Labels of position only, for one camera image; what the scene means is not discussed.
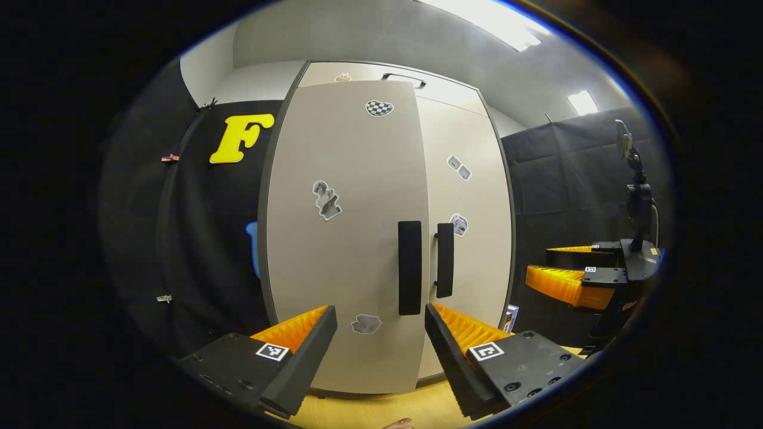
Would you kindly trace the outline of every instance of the cabinet door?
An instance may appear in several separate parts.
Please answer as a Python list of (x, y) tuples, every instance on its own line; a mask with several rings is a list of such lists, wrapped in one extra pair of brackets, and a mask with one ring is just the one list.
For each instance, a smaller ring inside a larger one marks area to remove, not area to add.
[[(509, 285), (511, 214), (506, 171), (490, 119), (470, 111), (418, 99), (429, 183), (432, 254), (430, 302), (497, 327)], [(471, 172), (468, 181), (448, 165), (455, 155)], [(454, 214), (468, 222), (463, 237), (454, 237), (453, 292), (436, 297), (438, 223)], [(419, 377), (441, 373), (429, 338)]]
[[(393, 104), (374, 117), (366, 102)], [(324, 220), (313, 185), (339, 196)], [(414, 90), (407, 82), (345, 82), (298, 88), (275, 146), (266, 218), (266, 260), (277, 320), (336, 306), (339, 327), (312, 386), (354, 393), (415, 388), (423, 312), (398, 314), (398, 222), (429, 234), (427, 175)], [(423, 309), (429, 249), (421, 247)], [(359, 334), (359, 314), (381, 322)]]

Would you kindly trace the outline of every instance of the checkered heart sticker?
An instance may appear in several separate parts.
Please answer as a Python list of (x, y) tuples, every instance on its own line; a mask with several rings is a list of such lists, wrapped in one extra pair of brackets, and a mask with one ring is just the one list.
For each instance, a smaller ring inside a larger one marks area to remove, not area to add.
[(365, 111), (374, 118), (380, 118), (391, 112), (392, 109), (394, 109), (392, 103), (385, 103), (377, 100), (371, 100), (365, 104)]

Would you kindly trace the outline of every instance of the fluorescent light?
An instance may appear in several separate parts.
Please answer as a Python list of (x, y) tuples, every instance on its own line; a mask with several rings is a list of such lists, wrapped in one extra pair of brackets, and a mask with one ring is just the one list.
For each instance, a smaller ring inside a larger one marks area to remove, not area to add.
[(587, 115), (589, 113), (596, 113), (599, 108), (596, 107), (594, 99), (591, 98), (591, 94), (588, 91), (580, 91), (577, 94), (572, 94), (567, 99), (572, 103), (572, 107), (578, 111), (578, 115)]
[(418, 0), (419, 2), (432, 5), (446, 12), (463, 18), (472, 24), (482, 28), (503, 42), (516, 49), (523, 51), (528, 47), (540, 44), (540, 40), (528, 29), (541, 34), (549, 34), (535, 21), (525, 17), (519, 12), (510, 9), (501, 2), (492, 0)]

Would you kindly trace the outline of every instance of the ceiling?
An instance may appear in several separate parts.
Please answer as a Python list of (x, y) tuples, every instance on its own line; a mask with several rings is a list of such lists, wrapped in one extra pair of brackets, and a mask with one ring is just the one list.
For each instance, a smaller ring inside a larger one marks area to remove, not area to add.
[(580, 48), (535, 33), (517, 52), (481, 28), (413, 0), (284, 0), (243, 18), (235, 67), (286, 60), (370, 60), (448, 76), (525, 127), (577, 113), (567, 96), (588, 90), (600, 110), (632, 105)]

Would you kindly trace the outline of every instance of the wooden floor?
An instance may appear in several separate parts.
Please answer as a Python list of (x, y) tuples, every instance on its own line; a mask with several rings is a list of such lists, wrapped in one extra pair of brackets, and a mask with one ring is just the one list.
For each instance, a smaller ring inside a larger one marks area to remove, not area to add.
[[(581, 350), (565, 349), (575, 354)], [(382, 429), (402, 418), (411, 418), (416, 429), (456, 429), (473, 422), (461, 415), (447, 380), (393, 395), (352, 399), (308, 395), (287, 421), (306, 429)]]

